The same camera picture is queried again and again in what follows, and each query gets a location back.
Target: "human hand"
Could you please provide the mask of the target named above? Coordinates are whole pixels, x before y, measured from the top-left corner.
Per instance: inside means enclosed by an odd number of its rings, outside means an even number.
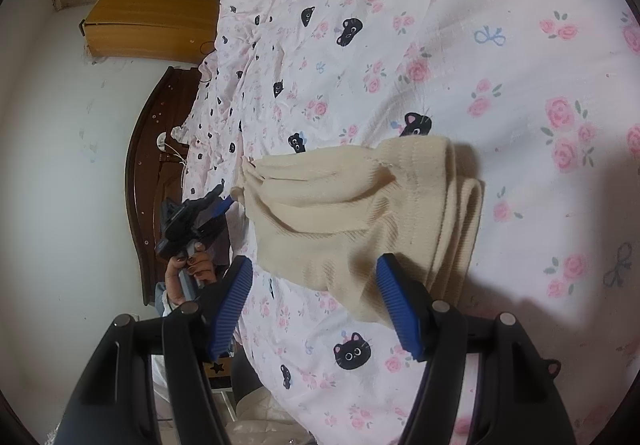
[[[209,254],[204,251],[205,246],[198,242],[194,245],[194,249],[196,252],[189,257],[189,259],[174,255],[174,257],[169,260],[164,273],[164,283],[169,300],[178,306],[186,301],[180,285],[180,279],[178,278],[180,271],[185,266],[188,267],[188,274],[199,279],[204,284],[216,282],[213,262]]]

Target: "blue gripper pad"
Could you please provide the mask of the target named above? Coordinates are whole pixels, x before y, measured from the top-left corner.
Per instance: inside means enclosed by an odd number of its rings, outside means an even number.
[[[233,338],[234,328],[238,324],[238,319],[244,308],[244,303],[251,290],[254,280],[254,267],[248,257],[238,256],[234,259],[232,267],[236,261],[241,259],[241,264],[232,283],[228,287],[225,298],[222,300],[220,308],[211,321],[211,341],[209,343],[209,357],[214,362],[219,356],[228,351],[229,343]]]
[[[231,196],[227,196],[222,202],[218,203],[216,207],[213,209],[212,216],[217,218],[221,214],[225,214],[226,211],[229,210],[229,207],[233,205],[234,199]]]
[[[411,353],[414,360],[418,360],[424,348],[420,339],[420,319],[396,277],[396,273],[401,272],[402,270],[392,254],[386,253],[378,258],[376,282],[385,301],[386,310],[389,312],[402,348]],[[417,287],[421,287],[426,292],[423,285],[417,284]]]

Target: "wooden headboard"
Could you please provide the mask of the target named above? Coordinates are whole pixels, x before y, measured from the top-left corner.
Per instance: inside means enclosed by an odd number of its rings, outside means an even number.
[[[166,133],[165,143],[186,159],[188,146],[171,136],[189,115],[198,91],[200,71],[169,66],[146,101],[127,152],[125,201],[133,243],[140,261],[142,297],[154,303],[156,283],[164,279],[166,263],[156,258],[160,238],[160,203],[166,197],[182,202],[182,164],[170,149],[158,149],[158,136]]]

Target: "metal screw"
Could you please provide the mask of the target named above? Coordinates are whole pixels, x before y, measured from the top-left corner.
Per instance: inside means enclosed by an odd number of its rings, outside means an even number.
[[[431,307],[435,310],[438,311],[440,313],[447,313],[447,311],[449,311],[449,303],[443,300],[435,300],[433,301],[433,304],[431,305]]]
[[[500,322],[505,326],[513,326],[516,324],[516,317],[513,313],[506,311],[504,313],[500,313]]]
[[[183,302],[180,304],[180,311],[185,315],[190,315],[192,313],[196,313],[199,310],[199,306],[197,302],[193,300],[188,300],[187,302]]]
[[[121,313],[113,320],[116,328],[122,328],[131,322],[131,316],[128,313]]]

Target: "bed sheet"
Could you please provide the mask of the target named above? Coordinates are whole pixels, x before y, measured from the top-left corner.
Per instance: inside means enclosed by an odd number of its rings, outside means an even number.
[[[228,192],[243,156],[448,136],[485,184],[459,307],[511,311],[562,362],[556,386],[588,443],[640,365],[640,28],[624,0],[221,0],[216,49],[181,133],[186,197]],[[241,206],[228,222],[255,263]],[[400,436],[424,365],[391,330],[255,266],[239,333],[318,443]],[[370,358],[343,369],[350,348]]]

